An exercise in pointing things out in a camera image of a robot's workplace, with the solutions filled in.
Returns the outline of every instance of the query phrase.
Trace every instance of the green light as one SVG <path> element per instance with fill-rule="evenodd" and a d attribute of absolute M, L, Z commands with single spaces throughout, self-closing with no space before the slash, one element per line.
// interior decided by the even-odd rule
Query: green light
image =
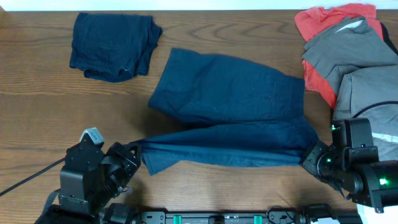
<path fill-rule="evenodd" d="M 380 179 L 380 185 L 387 185 L 388 184 L 388 180 L 386 179 Z"/>

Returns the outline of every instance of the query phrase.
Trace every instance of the wooden table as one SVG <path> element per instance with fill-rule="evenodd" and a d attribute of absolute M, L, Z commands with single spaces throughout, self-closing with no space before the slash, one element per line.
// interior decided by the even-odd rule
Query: wooden table
<path fill-rule="evenodd" d="M 122 83 L 87 79 L 69 68 L 77 12 L 9 12 L 0 29 L 0 190 L 65 156 L 81 132 L 96 126 L 106 139 L 127 143 L 181 126 L 147 107 L 171 47 L 219 53 L 303 77 L 304 40 L 297 11 L 121 12 L 150 14 L 164 29 L 150 72 Z M 398 43 L 398 16 L 379 11 Z M 331 142 L 330 109 L 305 92 L 305 114 L 320 138 Z M 61 165 L 0 198 L 1 223 L 33 223 L 47 195 L 60 186 Z M 144 165 L 129 184 L 133 194 L 112 202 L 173 210 L 265 210 L 329 203 L 354 209 L 338 192 L 300 167 L 238 169 L 193 162 L 149 176 Z"/>

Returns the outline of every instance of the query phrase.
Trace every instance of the white backdrop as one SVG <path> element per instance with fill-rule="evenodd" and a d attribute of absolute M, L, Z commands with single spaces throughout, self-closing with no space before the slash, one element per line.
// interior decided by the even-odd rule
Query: white backdrop
<path fill-rule="evenodd" d="M 259 10 L 330 8 L 360 2 L 398 9 L 398 0 L 0 0 L 6 11 Z"/>

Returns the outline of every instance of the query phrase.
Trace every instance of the blue fabric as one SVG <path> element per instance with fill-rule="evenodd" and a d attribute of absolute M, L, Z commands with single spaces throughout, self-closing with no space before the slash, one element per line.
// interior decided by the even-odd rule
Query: blue fabric
<path fill-rule="evenodd" d="M 225 55 L 172 49 L 149 100 L 191 127 L 142 139 L 150 175 L 178 161 L 233 167 L 295 166 L 318 140 L 303 113 L 304 81 Z"/>
<path fill-rule="evenodd" d="M 70 67 L 86 78 L 113 83 L 147 75 L 161 34 L 152 16 L 79 13 Z"/>

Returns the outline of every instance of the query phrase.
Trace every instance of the red cloth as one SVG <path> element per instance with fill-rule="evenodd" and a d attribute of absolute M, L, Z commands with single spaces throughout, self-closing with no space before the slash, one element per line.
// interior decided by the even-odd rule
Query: red cloth
<path fill-rule="evenodd" d="M 380 22 L 376 20 L 376 7 L 370 4 L 347 4 L 345 6 L 326 10 L 323 7 L 313 7 L 299 12 L 294 21 L 305 41 L 309 41 L 320 32 L 341 22 L 344 18 L 366 18 L 380 38 L 383 38 Z M 305 87 L 308 90 L 317 91 L 326 102 L 335 109 L 337 96 L 331 86 L 307 61 L 303 61 Z"/>

